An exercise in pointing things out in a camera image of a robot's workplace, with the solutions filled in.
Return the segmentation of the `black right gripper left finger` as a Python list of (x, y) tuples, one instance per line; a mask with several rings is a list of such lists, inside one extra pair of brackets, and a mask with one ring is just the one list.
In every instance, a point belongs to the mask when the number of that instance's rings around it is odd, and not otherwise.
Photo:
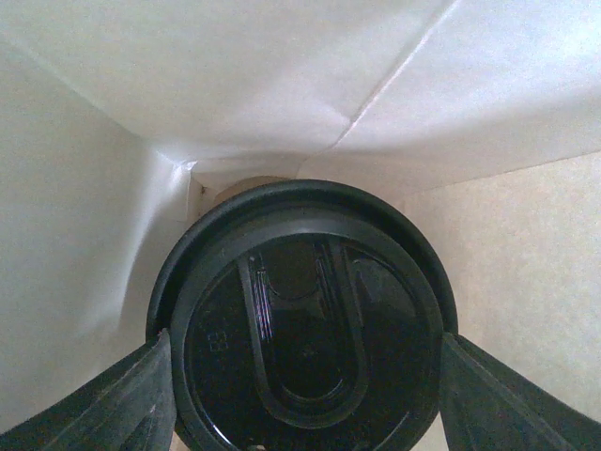
[(52, 407), (1, 435), (3, 450), (167, 450), (177, 409), (162, 330)]

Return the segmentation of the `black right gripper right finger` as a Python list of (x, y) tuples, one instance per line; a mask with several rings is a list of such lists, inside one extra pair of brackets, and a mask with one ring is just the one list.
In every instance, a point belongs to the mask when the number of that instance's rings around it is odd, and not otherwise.
[(465, 337), (442, 338), (440, 415), (451, 450), (598, 450), (600, 424)]

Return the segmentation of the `black plastic cup lid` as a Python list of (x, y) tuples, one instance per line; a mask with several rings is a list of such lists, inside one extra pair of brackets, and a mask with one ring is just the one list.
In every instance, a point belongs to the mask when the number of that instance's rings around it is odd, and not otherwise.
[(421, 231), (378, 197), (275, 182), (210, 210), (159, 272), (192, 450), (409, 450), (439, 411), (455, 296)]

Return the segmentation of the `cream paper bag with handles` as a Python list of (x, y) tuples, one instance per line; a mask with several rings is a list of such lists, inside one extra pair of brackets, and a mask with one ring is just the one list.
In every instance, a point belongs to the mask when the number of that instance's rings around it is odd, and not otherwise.
[(1, 427), (145, 340), (177, 239), (248, 179), (401, 210), (459, 328), (600, 415), (596, 1), (5, 1)]

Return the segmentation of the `brown cardboard cup carrier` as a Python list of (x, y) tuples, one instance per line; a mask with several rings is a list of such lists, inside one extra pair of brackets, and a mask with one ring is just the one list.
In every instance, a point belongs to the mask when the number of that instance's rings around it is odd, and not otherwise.
[(223, 202), (232, 196), (244, 193), (253, 188), (272, 184), (272, 183), (279, 182), (279, 181), (285, 181), (285, 180), (287, 180), (287, 178), (275, 177), (275, 176), (257, 176), (257, 177), (242, 179), (242, 180), (234, 183), (233, 185), (225, 188), (224, 190), (220, 191), (215, 196), (215, 201)]

